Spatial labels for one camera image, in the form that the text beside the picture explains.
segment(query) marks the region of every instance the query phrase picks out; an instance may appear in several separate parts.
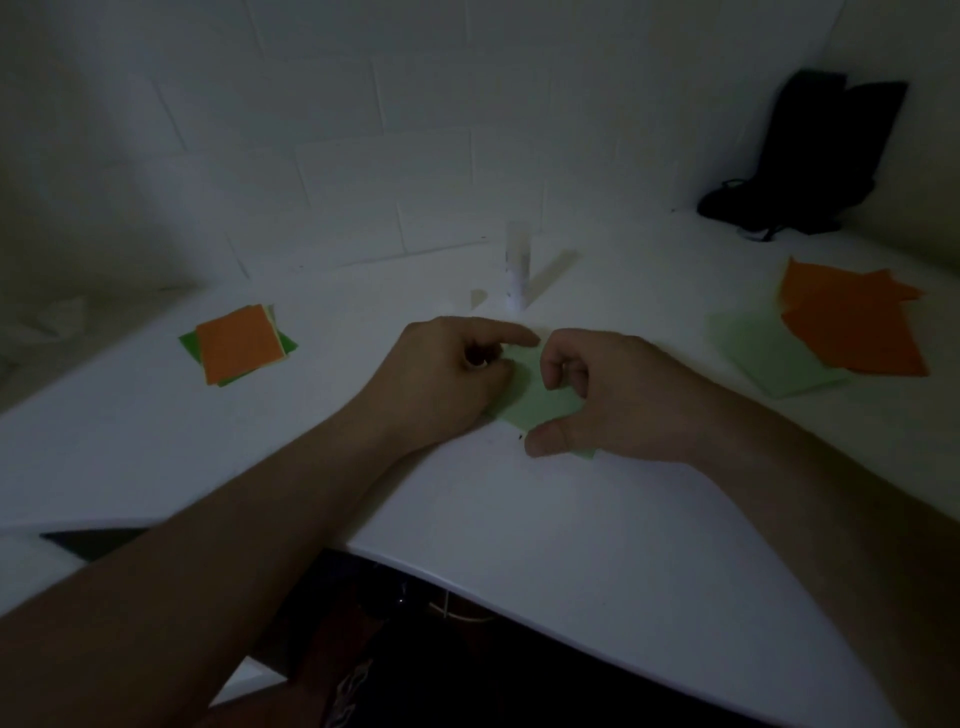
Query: right hand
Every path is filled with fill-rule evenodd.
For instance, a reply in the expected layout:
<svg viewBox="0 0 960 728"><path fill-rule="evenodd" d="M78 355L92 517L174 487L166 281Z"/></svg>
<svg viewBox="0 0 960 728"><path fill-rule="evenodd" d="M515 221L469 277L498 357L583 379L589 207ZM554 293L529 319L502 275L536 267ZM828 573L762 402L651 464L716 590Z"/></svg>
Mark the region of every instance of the right hand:
<svg viewBox="0 0 960 728"><path fill-rule="evenodd" d="M553 332L540 374L547 389L559 387L566 374L586 403L531 430L524 447L532 457L600 448L691 462L717 405L731 395L637 336L581 328Z"/></svg>

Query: black backpack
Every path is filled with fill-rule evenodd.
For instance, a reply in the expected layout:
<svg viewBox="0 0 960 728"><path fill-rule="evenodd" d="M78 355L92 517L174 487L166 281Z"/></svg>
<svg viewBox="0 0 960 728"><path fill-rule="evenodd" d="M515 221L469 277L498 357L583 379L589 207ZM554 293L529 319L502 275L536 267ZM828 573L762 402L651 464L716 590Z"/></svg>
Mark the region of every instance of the black backpack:
<svg viewBox="0 0 960 728"><path fill-rule="evenodd" d="M769 241L784 228L840 229L840 210L862 203L893 129L907 83L846 88L841 73L802 70L780 92L756 174L729 180L697 211Z"/></svg>

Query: light green paper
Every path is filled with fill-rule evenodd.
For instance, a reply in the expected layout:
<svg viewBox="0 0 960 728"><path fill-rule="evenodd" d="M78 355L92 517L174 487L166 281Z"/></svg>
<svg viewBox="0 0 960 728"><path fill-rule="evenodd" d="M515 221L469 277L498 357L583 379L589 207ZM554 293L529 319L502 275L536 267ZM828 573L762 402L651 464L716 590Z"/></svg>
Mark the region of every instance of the light green paper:
<svg viewBox="0 0 960 728"><path fill-rule="evenodd" d="M852 378L845 369L825 366L790 332L776 310L713 314L707 318L707 336L774 399Z"/></svg>
<svg viewBox="0 0 960 728"><path fill-rule="evenodd" d="M584 401L569 385L552 391L543 386L540 376L542 351L543 344L538 347L504 347L503 357L516 363L514 376L506 391L487 408L488 414L510 423L524 434L537 425L579 412L584 406ZM589 460L594 450L574 450L574 454Z"/></svg>

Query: white tiled wall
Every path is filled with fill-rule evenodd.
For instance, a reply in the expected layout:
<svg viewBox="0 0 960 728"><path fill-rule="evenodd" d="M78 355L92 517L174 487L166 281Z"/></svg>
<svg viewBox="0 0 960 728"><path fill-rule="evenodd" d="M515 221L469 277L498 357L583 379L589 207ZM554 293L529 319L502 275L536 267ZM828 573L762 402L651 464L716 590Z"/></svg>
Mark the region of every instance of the white tiled wall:
<svg viewBox="0 0 960 728"><path fill-rule="evenodd" d="M960 6L850 0L825 61L852 83L910 82L876 190L846 222L960 269Z"/></svg>
<svg viewBox="0 0 960 728"><path fill-rule="evenodd" d="M10 245L94 292L692 205L842 0L16 0Z"/></svg>

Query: tabletop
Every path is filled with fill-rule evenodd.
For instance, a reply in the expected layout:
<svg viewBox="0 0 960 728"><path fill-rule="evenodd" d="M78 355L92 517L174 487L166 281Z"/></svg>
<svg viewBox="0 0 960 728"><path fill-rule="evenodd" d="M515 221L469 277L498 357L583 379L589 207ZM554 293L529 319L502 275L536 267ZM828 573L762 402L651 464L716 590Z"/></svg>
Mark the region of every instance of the tabletop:
<svg viewBox="0 0 960 728"><path fill-rule="evenodd" d="M932 375L863 376L765 399L709 346L705 317L772 296L789 255L864 272L890 267L922 288L908 316ZM506 317L502 256L502 245L484 243L115 304L75 351L17 372L0 395L15 401L0 416L0 532L168 517L343 405L410 321ZM845 233L785 233L761 244L685 213L588 239L539 235L533 256L536 297L520 321L642 335L960 517L960 282L952 274ZM478 290L487 298L471 311ZM278 327L300 348L228 387L206 387L177 336L247 303L272 303ZM50 372L57 378L16 401ZM531 460L516 430L487 423L400 463L340 540L750 715L898 724L776 554L685 466L603 452L592 461Z"/></svg>

